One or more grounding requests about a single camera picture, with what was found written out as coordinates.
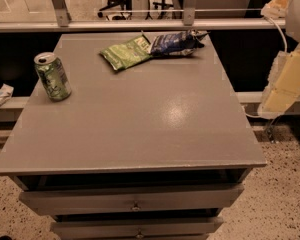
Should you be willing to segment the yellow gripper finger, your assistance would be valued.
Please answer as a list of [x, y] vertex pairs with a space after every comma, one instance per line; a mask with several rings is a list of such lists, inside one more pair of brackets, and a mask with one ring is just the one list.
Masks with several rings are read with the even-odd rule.
[[284, 18], [289, 0], [271, 0], [261, 9], [261, 15], [268, 18]]
[[261, 98], [262, 114], [284, 114], [300, 96], [300, 47], [280, 51], [274, 59]]

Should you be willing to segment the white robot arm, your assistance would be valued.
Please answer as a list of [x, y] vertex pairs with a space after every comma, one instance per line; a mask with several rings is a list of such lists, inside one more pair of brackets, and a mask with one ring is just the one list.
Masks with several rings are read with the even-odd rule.
[[274, 119], [283, 115], [300, 96], [300, 0], [271, 0], [261, 15], [279, 30], [284, 50], [272, 63], [257, 113]]

